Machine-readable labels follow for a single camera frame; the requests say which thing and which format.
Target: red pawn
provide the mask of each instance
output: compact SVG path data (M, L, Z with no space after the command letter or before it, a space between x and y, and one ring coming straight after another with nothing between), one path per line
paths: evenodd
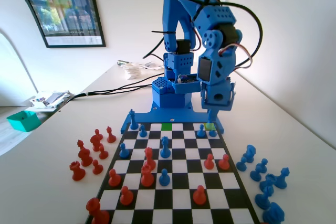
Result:
M109 179L109 185L114 187L114 186L118 186L120 184L121 181L121 177L119 174L115 173L116 170L111 169L109 171L109 175L110 175L110 179Z
M194 192L193 199L196 204L203 205L206 202L206 196L204 193L204 187L198 186L197 190Z
M85 176L85 170L79 167L80 164L78 161L74 161L70 164L70 170L74 172L72 179L74 181L79 181Z
M116 138L116 136L114 136L114 135L112 134L112 129L111 129L111 127L107 127L106 131L107 131L107 133L109 133L109 136L107 137L107 142L108 142L108 143L113 143L113 142L115 142L117 138Z
M215 166L213 159L214 159L214 156L211 153L209 153L208 158L204 161L204 166L208 170L212 170Z
M224 154L223 155L223 159L221 159L219 162L218 162L218 165L221 169L223 170L228 170L230 168L230 164L229 164L229 155L227 154Z
M90 215L93 215L92 224L108 224L110 221L110 215L107 211L100 210L99 199L92 198L86 204L86 210Z
M94 168L92 170L93 174L98 175L103 171L103 169L104 169L103 166L98 164L98 161L96 159L92 162L92 164L94 166Z
M151 167L147 164L141 167L141 185L144 187L150 187L154 182L154 175L151 173Z
M124 206L128 206L133 201L133 193L128 190L127 186L121 188L120 203Z
M100 151L100 153L99 153L99 158L100 159L105 159L105 158L107 158L109 156L109 153L104 150L104 146L101 145L99 147L99 151Z

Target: blue pawn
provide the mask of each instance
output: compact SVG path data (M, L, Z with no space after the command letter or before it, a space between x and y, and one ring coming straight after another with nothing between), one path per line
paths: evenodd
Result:
M278 204L272 202L270 208L262 214L264 222L268 224L280 224L285 220L285 212Z
M245 163L246 163L246 157L241 157L240 162L237 162L237 164L236 164L237 169L242 171L242 172L246 171L247 167L246 167Z
M281 170L281 175L277 176L277 181L275 181L274 185L280 189L285 189L287 187L287 183L285 178L289 175L288 167L283 168Z
M257 166L256 170L253 170L252 172L250 172L250 177L251 179L253 179L254 181L261 181L261 167Z
M267 186L264 189L264 194L257 194L255 197L255 202L263 210L266 210L270 206L270 202L268 200L268 197L271 196L274 193L274 189L271 186Z
M170 177L168 175L168 171L166 169L162 169L161 176L159 178L159 182L161 186L167 186L170 183Z
M198 137L205 137L204 125L200 125L199 130L197 131Z
M139 133L139 135L140 135L141 137L145 137L145 136L147 136L147 131L145 130L145 125L141 125L141 126L140 126L140 133Z
M266 173L267 172L267 167L266 167L267 163L268 163L268 160L263 158L261 160L261 163L257 164L257 166L261 167L261 173Z
M120 156L121 158L128 158L128 156L130 155L130 151L129 151L128 149L126 149L125 144L122 143L122 144L120 145L120 148L121 148L121 151L120 151L120 153L119 153L119 156Z
M273 174L267 174L265 177L265 181L260 182L259 188L261 191L264 191L265 187L267 186L273 186L275 181L277 181L277 177L274 176Z
M163 158L168 158L170 156L170 149L168 149L168 137L164 136L161 138L161 143L162 143L162 150L160 151L160 155Z
M252 163L254 161L253 156L256 154L256 148L249 144L246 147L246 153L243 154L243 157L246 157L246 162Z

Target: teal container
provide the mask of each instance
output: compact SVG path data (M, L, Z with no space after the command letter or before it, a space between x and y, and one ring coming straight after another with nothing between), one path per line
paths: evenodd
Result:
M20 111L14 115L7 117L11 126L18 131L29 132L41 125L35 112Z

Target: white square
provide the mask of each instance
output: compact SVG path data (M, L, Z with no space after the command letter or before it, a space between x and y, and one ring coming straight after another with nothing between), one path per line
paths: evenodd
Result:
M145 149L133 149L131 160L144 160Z
M190 189L197 189L198 186L206 189L203 173L188 173L188 180Z
M140 179L141 173L127 173L122 186L127 186L130 190L138 190L140 185Z
M210 209L192 209L193 224L213 224Z
M112 224L132 223L134 210L116 210L113 214Z
M228 209L225 193L223 189L207 189L211 209Z
M199 149L201 149L201 148L210 148L209 140L206 139L206 138L198 138L198 139L196 139L196 142L197 142L197 147Z
M225 154L224 148L212 148L211 151L214 159L223 159L223 155Z
M173 139L173 149L185 149L184 139Z
M214 160L212 160L212 161L214 162L215 166L211 170L208 170L207 168L205 168L204 161L205 161L205 159L201 159L202 170L203 170L204 173L218 173L217 166L216 166Z
M196 134L194 131L183 131L184 139L195 139Z
M187 160L189 160L189 159L199 159L200 158L199 154L200 153L198 152L198 149L196 149L196 148L185 149L185 157L186 157Z
M136 139L125 139L124 144L126 149L134 149Z
M117 160L113 166L113 169L115 169L117 174L126 173L129 164L129 160Z
M240 189L234 173L219 173L224 189Z
M234 224L253 224L252 216L247 208L230 209Z
M153 224L172 224L173 210L172 209L154 209Z
M173 131L182 131L183 123L173 123Z
M120 190L104 190L100 198L101 210L115 210L119 201Z
M138 190L135 209L153 209L155 190Z
M147 147L152 149L159 149L160 148L160 139L148 139Z
M173 160L173 173L187 173L187 160Z
M173 209L191 209L188 189L173 189Z

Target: map poster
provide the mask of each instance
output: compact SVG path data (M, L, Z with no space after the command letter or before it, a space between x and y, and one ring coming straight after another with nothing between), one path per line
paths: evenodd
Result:
M96 0L26 0L47 47L104 47Z

